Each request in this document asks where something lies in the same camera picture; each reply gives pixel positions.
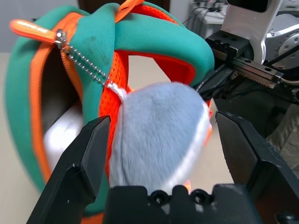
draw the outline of teal padded rim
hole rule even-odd
[[[86,12],[73,6],[58,7],[36,21],[46,29],[53,29],[67,14]],[[19,156],[32,181],[42,191],[45,186],[33,152],[30,113],[30,63],[40,45],[25,37],[18,38],[8,63],[5,83],[7,118]]]
[[[191,86],[202,81],[214,68],[210,46],[185,27],[131,13],[130,18],[116,24],[115,32],[115,50],[169,56],[191,64],[196,72]]]
[[[106,77],[100,77],[106,82],[114,56],[115,14],[119,8],[116,3],[109,3],[99,8],[92,15],[83,17],[77,24],[77,30],[70,44],[78,52],[88,58],[100,68]],[[92,80],[80,67],[76,65],[83,87],[83,117],[85,123],[99,116],[100,99],[103,87]],[[87,206],[86,216],[92,216],[105,209],[109,191],[107,175],[103,175],[99,195],[95,201]]]

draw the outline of gray plush toy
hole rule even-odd
[[[184,184],[209,129],[209,109],[201,96],[181,83],[159,83],[123,99],[112,155],[110,187],[145,186],[148,193]]]

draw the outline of metal bead chain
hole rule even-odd
[[[62,50],[69,55],[69,58],[82,70],[84,70],[93,80],[97,81],[99,84],[101,84],[103,87],[106,85],[106,83],[109,81],[109,77],[107,78],[107,81],[103,81],[97,76],[94,75],[94,72],[102,76],[104,79],[106,78],[106,74],[102,72],[97,66],[95,66],[92,62],[90,62],[88,59],[85,58],[85,56],[81,55],[80,52],[77,51],[77,49],[74,49],[73,46],[71,46],[69,43],[66,43],[70,46],[70,52],[66,50],[65,47],[62,48]],[[86,62],[90,68],[87,68],[84,66],[80,61],[83,60]]]

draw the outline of zipper pull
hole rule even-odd
[[[56,43],[59,48],[66,43],[66,33],[59,29],[56,33],[26,20],[12,20],[10,29],[19,36],[41,42]]]

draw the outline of gray cloth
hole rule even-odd
[[[299,178],[299,106],[290,105],[284,119],[267,140]]]
[[[123,101],[110,159],[111,187],[145,186],[171,194],[184,184],[199,157],[209,128],[200,95],[179,83],[159,83]]]

